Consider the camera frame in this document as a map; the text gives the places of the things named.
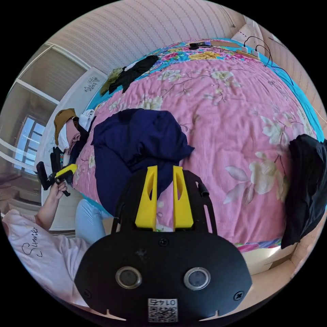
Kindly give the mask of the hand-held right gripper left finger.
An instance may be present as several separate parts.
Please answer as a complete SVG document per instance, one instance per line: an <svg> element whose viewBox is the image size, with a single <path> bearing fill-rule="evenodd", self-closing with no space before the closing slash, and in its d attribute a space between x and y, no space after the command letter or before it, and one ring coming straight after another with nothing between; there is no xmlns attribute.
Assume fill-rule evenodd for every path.
<svg viewBox="0 0 327 327"><path fill-rule="evenodd" d="M139 229L156 229L157 166L147 168L135 225Z"/></svg>

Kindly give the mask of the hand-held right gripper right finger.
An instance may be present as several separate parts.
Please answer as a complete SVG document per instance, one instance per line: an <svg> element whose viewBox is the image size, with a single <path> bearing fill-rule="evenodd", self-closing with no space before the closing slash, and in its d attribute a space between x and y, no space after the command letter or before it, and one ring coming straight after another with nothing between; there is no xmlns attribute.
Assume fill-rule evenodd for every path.
<svg viewBox="0 0 327 327"><path fill-rule="evenodd" d="M191 228L193 217L183 169L173 166L173 227Z"/></svg>

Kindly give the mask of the person's left hand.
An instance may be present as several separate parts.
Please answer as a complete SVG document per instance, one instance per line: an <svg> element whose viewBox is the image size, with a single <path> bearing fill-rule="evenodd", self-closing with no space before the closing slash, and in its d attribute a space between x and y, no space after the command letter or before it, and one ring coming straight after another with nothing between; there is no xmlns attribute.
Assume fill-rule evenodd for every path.
<svg viewBox="0 0 327 327"><path fill-rule="evenodd" d="M58 202L60 198L67 192L67 185L65 181L61 181L60 183L54 183L49 191L48 200L50 202Z"/></svg>

